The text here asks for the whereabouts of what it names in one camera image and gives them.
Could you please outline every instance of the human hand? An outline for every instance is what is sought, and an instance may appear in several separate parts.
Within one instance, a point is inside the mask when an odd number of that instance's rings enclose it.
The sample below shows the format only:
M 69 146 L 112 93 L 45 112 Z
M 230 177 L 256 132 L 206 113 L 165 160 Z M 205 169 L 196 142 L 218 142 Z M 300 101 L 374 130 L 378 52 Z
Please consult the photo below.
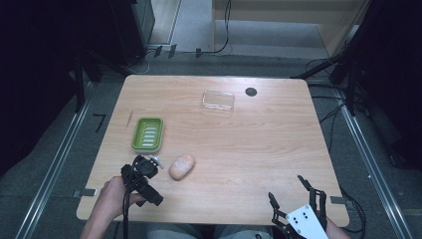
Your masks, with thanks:
M 93 212 L 88 219 L 81 238 L 103 238 L 108 225 L 123 213 L 123 199 L 126 188 L 121 176 L 112 177 L 105 183 Z M 130 194 L 129 205 L 145 200 L 139 193 Z

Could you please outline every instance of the person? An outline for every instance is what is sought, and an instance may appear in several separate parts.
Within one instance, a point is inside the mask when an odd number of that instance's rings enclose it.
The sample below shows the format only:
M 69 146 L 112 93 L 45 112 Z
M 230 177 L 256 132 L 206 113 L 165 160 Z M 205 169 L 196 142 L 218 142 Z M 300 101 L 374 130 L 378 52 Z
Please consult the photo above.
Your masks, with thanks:
M 122 214 L 122 202 L 126 188 L 121 176 L 114 176 L 105 183 L 99 198 L 93 208 L 90 218 L 87 220 L 81 239 L 100 239 L 106 234 L 111 222 Z M 145 201 L 139 193 L 131 193 L 129 205 L 135 202 Z M 329 239 L 348 239 L 340 228 L 329 218 L 326 225 L 326 235 Z M 147 223 L 145 238 L 202 238 L 198 226 L 193 224 L 172 223 Z M 237 239 L 237 238 L 273 238 L 270 226 L 242 226 L 242 225 L 216 225 L 214 238 Z

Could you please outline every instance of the wooden desk in background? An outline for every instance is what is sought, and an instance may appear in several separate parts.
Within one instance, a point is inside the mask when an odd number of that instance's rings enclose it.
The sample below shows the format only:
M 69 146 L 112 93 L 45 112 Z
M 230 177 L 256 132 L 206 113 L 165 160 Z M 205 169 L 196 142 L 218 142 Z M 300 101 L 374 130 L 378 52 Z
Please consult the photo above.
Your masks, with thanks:
M 248 88 L 258 93 L 249 97 Z M 202 96 L 207 90 L 234 94 L 233 111 L 205 111 Z M 345 206 L 329 200 L 341 194 L 305 81 L 129 76 L 87 188 L 100 190 L 133 162 L 136 154 L 130 144 L 140 118 L 164 120 L 162 147 L 156 155 L 165 169 L 149 180 L 164 200 L 159 206 L 130 207 L 129 220 L 272 225 L 269 191 L 287 213 L 309 203 L 299 174 L 325 191 L 329 218 L 338 226 L 348 224 Z M 184 153 L 193 155 L 196 165 L 181 181 L 174 181 L 168 167 Z M 82 198 L 80 219 L 89 218 L 96 200 Z
M 212 1 L 211 47 L 214 50 L 215 21 L 225 19 L 228 0 Z M 369 2 L 369 0 L 232 0 L 230 20 L 316 24 L 326 51 L 332 57 L 342 49 L 353 26 L 360 24 Z

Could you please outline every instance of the floor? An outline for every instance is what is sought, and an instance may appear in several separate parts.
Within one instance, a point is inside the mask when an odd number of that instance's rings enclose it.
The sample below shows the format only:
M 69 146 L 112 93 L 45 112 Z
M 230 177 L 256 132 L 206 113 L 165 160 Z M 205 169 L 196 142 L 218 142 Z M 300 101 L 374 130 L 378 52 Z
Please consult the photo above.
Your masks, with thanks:
M 170 45 L 177 44 L 178 53 L 171 59 L 167 53 L 158 57 L 149 56 L 146 61 L 131 66 L 133 71 L 151 75 L 279 78 L 297 75 L 320 63 L 321 60 L 318 59 L 327 57 L 315 26 L 263 23 L 255 25 L 233 21 L 230 22 L 230 44 L 221 53 L 224 57 L 207 55 L 195 59 L 194 55 L 183 52 L 195 52 L 197 48 L 210 50 L 210 1 L 165 2 L 171 6 L 166 10 L 170 14 L 164 14 L 167 16 L 166 21 L 171 22 L 171 19 L 175 19 L 175 23 L 162 23 L 162 26 L 167 28 L 165 30 L 162 27 L 161 33 L 151 38 L 151 41 L 155 41 L 151 47 L 163 45 L 164 49 L 169 49 Z M 157 4 L 156 7 L 163 1 L 153 0 L 154 3 Z M 218 35 L 217 48 L 225 41 L 224 29 Z M 1 238 L 79 236 L 85 222 L 75 215 L 80 199 L 73 195 L 75 190 L 85 188 L 106 132 L 109 116 L 124 82 L 122 76 L 107 68 L 104 68 L 103 72 L 105 76 L 101 83 L 87 85 L 89 97 L 83 113 L 75 115 L 75 101 L 70 101 L 46 131 L 33 153 L 1 178 L 0 215 L 7 218 L 0 224 Z M 330 99 L 338 97 L 337 90 L 320 86 L 321 83 L 327 83 L 327 73 L 329 69 L 308 79 L 310 86 L 312 83 L 319 85 L 310 87 L 310 91 L 320 119 L 336 109 L 339 104 L 338 100 Z M 95 114 L 106 115 L 103 126 L 99 127 L 101 119 L 95 117 Z M 353 129 L 354 121 L 358 122 L 357 129 Z M 76 134 L 66 138 L 69 125 L 75 126 Z M 413 168 L 400 169 L 391 165 L 386 146 L 365 113 L 357 111 L 356 117 L 351 118 L 347 110 L 342 108 L 336 117 L 321 123 L 321 130 L 330 149 L 339 184 L 364 209 L 366 238 L 422 237 L 422 229 L 419 226 L 422 216 L 422 191 L 415 190 L 421 188 L 421 171 Z M 359 138 L 357 131 L 363 132 L 363 137 Z M 69 140 L 70 147 L 63 150 L 61 148 L 65 139 Z M 368 158 L 372 158 L 375 164 L 368 163 Z M 51 180 L 46 181 L 49 175 L 52 175 Z M 50 188 L 44 188 L 47 182 L 51 182 Z M 350 225 L 347 228 L 361 228 L 356 210 L 348 207 L 348 212 Z M 32 220 L 25 219 L 27 216 L 33 216 Z M 115 223 L 110 227 L 106 238 L 112 237 L 114 225 Z M 130 235 L 142 235 L 143 224 L 131 223 L 129 230 Z M 349 235 L 351 238 L 360 238 L 361 233 Z

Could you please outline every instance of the round black hole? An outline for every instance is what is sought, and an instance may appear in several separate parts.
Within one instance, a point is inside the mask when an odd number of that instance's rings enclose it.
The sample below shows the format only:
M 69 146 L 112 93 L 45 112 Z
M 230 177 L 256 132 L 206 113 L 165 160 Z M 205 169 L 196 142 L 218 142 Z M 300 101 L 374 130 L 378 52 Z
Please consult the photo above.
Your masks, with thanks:
M 254 97 L 257 95 L 257 90 L 255 90 L 255 88 L 248 88 L 246 89 L 245 93 L 250 97 Z

